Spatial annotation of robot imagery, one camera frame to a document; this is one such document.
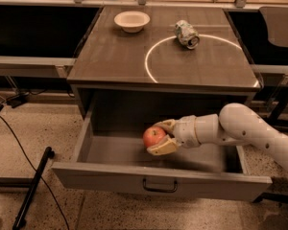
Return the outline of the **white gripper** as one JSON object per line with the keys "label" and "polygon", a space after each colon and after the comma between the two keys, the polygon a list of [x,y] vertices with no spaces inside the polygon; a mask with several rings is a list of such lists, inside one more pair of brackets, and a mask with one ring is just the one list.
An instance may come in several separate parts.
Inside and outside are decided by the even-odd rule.
{"label": "white gripper", "polygon": [[182,117],[177,121],[168,119],[155,123],[155,127],[160,127],[166,133],[173,134],[175,138],[166,135],[157,144],[148,147],[147,152],[160,156],[176,152],[179,145],[187,149],[197,148],[200,142],[197,138],[195,124],[196,117],[194,115]]}

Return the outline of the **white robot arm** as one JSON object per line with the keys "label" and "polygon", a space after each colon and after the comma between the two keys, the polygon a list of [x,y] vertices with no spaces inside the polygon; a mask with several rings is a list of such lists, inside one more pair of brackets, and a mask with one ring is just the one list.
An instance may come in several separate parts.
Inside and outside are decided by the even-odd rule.
{"label": "white robot arm", "polygon": [[184,116],[154,124],[166,134],[147,147],[151,155],[165,155],[179,148],[193,149],[203,144],[218,146],[252,145],[269,154],[288,172],[288,136],[268,125],[240,103],[225,105],[219,114]]}

